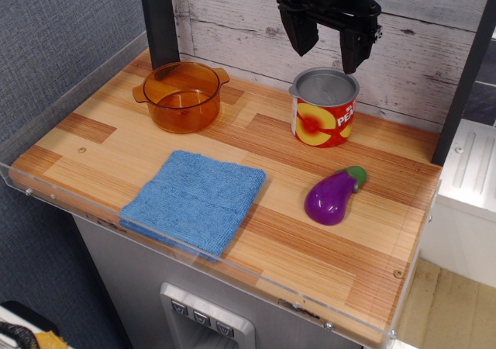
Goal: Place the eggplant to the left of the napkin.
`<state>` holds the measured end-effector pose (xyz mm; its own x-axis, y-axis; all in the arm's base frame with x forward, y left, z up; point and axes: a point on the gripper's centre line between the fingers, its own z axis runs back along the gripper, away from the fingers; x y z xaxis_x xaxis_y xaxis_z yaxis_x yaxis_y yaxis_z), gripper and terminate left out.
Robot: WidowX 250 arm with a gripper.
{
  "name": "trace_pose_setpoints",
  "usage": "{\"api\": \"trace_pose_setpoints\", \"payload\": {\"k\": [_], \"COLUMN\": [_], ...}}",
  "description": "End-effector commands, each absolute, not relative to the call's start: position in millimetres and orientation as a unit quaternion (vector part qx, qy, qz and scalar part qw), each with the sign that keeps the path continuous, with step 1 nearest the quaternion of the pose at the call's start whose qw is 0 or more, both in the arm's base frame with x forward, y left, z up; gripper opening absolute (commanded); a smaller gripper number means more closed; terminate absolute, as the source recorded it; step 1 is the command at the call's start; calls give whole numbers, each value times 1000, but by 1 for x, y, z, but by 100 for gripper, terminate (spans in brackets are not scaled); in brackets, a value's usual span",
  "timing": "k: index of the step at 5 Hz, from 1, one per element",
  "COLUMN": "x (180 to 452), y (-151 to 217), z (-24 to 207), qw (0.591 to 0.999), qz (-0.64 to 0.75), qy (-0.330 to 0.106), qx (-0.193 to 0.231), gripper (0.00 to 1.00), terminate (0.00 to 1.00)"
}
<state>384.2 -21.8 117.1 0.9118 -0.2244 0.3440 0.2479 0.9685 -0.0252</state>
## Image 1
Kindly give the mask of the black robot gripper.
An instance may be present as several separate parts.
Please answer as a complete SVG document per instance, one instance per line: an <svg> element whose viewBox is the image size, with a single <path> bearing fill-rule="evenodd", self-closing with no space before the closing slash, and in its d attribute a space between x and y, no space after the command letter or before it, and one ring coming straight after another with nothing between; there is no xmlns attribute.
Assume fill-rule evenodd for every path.
<svg viewBox="0 0 496 349"><path fill-rule="evenodd" d="M345 74L356 72L381 36L381 26L377 23L381 6L375 0L277 0L277 3L288 39L301 57L319 40L317 24L341 31L339 42Z"/></svg>

